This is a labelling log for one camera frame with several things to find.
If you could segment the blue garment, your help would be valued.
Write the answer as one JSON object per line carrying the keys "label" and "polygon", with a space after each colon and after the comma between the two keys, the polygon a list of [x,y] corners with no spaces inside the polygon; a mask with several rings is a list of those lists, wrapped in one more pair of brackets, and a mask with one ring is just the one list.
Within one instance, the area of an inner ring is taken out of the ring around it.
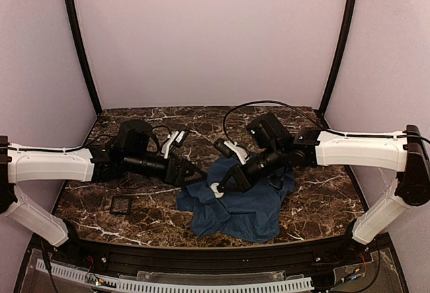
{"label": "blue garment", "polygon": [[199,237],[219,232],[250,242],[268,242],[280,233],[280,210],[285,197],[294,191],[294,173],[281,168],[245,193],[231,192],[217,198],[210,186],[237,163],[234,158],[216,159],[205,181],[181,190],[176,207],[193,212],[190,228]]}

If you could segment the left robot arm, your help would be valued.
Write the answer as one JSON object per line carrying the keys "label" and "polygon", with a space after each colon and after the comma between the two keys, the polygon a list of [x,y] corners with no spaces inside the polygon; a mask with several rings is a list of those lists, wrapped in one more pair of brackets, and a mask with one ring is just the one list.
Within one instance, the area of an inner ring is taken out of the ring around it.
{"label": "left robot arm", "polygon": [[185,158],[172,154],[188,128],[171,133],[161,144],[154,128],[143,120],[123,122],[105,144],[77,148],[36,148],[12,144],[1,137],[1,215],[9,217],[45,239],[53,247],[75,240],[73,227],[55,217],[18,186],[21,181],[75,180],[103,183],[125,173],[155,177],[173,187],[203,181],[207,175]]}

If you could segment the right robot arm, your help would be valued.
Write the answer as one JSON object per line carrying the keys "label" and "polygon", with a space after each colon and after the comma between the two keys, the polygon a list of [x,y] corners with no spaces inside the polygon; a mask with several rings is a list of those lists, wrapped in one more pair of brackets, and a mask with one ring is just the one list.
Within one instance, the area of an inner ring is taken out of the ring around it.
{"label": "right robot arm", "polygon": [[225,156],[236,156],[222,181],[210,188],[217,198],[229,192],[246,192],[259,180],[281,168],[350,165],[389,169],[396,178],[386,192],[347,232],[349,241],[367,245],[403,212],[429,201],[429,157],[419,129],[364,134],[304,128],[290,134],[271,112],[255,118],[246,127],[258,147],[248,158],[236,143],[217,140]]}

